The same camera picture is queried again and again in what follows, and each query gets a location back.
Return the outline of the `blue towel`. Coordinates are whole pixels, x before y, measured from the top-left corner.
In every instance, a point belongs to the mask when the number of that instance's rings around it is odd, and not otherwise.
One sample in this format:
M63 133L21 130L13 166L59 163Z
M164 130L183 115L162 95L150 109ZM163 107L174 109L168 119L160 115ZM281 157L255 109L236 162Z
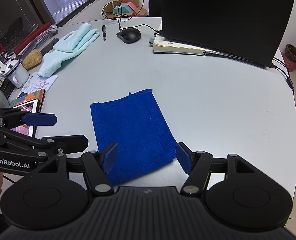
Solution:
M177 142L151 89L95 102L90 109L98 149L118 145L117 160L107 174L113 186L154 172L175 158Z

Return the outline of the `light cyan towel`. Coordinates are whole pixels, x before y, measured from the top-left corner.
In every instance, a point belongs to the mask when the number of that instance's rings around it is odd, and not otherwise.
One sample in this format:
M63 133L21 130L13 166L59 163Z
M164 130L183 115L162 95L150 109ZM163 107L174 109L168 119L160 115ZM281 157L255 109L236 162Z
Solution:
M38 76L51 77L64 61L79 56L100 36L98 29L93 29L88 23L71 31L53 46L53 51L44 56L44 62L38 71Z

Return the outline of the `white mug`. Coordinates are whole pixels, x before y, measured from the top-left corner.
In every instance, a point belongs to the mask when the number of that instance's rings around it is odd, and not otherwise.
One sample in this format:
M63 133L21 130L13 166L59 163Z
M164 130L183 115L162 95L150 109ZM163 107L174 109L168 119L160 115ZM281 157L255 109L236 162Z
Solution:
M29 79L29 72L19 60L9 61L4 71L4 77L16 88L21 88Z

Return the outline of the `white printed paper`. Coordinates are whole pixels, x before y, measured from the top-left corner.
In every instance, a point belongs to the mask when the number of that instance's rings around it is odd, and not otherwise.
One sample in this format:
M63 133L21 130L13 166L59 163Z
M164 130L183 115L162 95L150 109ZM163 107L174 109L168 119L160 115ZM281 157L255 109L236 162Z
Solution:
M45 92L47 92L56 80L57 75L52 75L51 77L46 78L39 76L37 72L33 72L22 87L21 93L30 94L41 89L44 89Z

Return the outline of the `brown sponge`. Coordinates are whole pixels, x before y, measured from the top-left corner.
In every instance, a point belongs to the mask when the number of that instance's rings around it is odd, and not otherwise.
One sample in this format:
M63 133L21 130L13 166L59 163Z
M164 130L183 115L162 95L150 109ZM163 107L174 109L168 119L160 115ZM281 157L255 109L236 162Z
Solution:
M38 49L32 50L22 61L22 65L26 70L33 69L42 61L42 54Z

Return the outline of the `red folder stack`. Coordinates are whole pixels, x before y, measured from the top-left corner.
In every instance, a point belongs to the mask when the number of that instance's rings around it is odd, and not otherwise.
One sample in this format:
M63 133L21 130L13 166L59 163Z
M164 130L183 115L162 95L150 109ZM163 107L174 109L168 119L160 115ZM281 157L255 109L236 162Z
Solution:
M26 48L34 39L39 37L41 34L46 33L46 31L50 31L52 29L56 29L57 25L51 24L50 22L44 23L33 30L27 37L23 39L13 50L16 55L19 55L24 48Z

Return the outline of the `open notebook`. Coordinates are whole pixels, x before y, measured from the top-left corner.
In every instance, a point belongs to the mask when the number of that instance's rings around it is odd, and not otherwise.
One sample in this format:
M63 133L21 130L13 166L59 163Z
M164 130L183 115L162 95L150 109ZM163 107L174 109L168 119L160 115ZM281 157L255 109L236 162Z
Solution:
M189 44L173 42L164 38L160 34L155 35L155 38L152 42L152 51L153 53L159 53L159 54L185 54L185 55L199 55L199 56L215 55L215 56L235 57L239 59L239 57L237 56L221 53L215 50L192 46Z

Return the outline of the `black computer mouse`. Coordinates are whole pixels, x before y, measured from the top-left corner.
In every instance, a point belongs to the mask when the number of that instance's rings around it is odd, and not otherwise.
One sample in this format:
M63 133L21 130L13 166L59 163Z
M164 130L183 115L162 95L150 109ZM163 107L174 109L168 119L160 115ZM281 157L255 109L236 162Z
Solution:
M136 28L126 28L119 31L117 37L125 44L131 44L141 39L141 32Z

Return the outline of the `black pen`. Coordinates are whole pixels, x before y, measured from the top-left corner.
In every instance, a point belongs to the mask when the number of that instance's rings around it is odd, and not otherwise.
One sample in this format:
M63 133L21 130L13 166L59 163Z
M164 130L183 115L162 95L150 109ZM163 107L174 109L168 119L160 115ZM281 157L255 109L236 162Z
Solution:
M103 41L106 41L106 38L107 38L106 25L102 26L102 38L103 38Z

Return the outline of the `red waste basket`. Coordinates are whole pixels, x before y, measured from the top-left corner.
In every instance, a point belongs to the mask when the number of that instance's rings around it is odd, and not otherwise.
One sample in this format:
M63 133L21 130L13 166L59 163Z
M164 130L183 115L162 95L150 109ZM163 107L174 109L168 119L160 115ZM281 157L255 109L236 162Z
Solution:
M296 47L287 44L284 51L284 62L290 72L296 69Z

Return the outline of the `black laptop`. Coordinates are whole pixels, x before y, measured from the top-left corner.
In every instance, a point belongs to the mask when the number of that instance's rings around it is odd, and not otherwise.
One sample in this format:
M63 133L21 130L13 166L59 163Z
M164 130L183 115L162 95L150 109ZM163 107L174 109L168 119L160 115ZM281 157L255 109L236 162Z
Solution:
M162 34L269 66L295 0L161 0Z

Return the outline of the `cardboard box with items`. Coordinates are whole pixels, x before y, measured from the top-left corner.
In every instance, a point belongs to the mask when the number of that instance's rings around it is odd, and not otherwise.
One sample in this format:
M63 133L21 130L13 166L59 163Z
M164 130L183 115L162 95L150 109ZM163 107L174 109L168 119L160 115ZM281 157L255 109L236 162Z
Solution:
M107 3L102 9L102 16L107 19L147 16L148 11L140 0L118 0Z

